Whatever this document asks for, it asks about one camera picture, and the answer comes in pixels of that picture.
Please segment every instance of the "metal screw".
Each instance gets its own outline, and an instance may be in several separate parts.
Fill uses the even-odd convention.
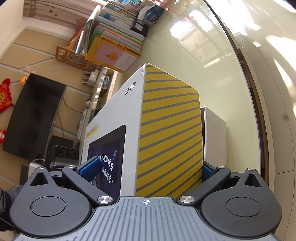
[[[112,198],[109,196],[101,196],[98,198],[99,203],[109,203],[112,201]]]
[[[194,201],[194,198],[191,196],[182,196],[179,199],[181,202],[184,202],[184,203],[191,203]]]

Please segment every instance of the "white box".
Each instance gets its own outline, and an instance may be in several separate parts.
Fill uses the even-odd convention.
[[[145,64],[87,126],[82,163],[101,157],[95,185],[114,198],[177,198],[202,182],[202,151],[198,92]]]
[[[226,167],[226,123],[206,106],[201,107],[204,160],[214,167]]]

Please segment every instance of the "subwoofer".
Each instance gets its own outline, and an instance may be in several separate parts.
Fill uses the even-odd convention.
[[[50,169],[60,171],[66,166],[78,166],[79,150],[63,147],[52,146],[50,151]]]

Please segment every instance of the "black tv screen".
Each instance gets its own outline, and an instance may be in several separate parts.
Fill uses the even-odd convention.
[[[64,84],[30,74],[11,115],[4,151],[29,161],[45,158],[65,88]]]

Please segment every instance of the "black glove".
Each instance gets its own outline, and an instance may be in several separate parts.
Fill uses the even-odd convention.
[[[8,224],[11,224],[9,210],[22,187],[18,186],[7,191],[0,189],[0,231],[2,232],[14,229],[13,226]]]

